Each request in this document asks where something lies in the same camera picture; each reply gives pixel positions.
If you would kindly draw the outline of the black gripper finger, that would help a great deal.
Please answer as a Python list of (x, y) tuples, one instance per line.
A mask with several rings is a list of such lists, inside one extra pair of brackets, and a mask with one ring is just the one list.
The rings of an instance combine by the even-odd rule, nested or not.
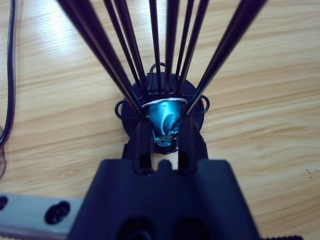
[(141, 121), (124, 145), (122, 158), (131, 160), (137, 175), (150, 175), (153, 172), (152, 156), (153, 130), (149, 121)]
[(178, 171), (194, 173), (198, 161), (208, 159), (207, 145), (192, 117), (184, 116), (178, 134)]

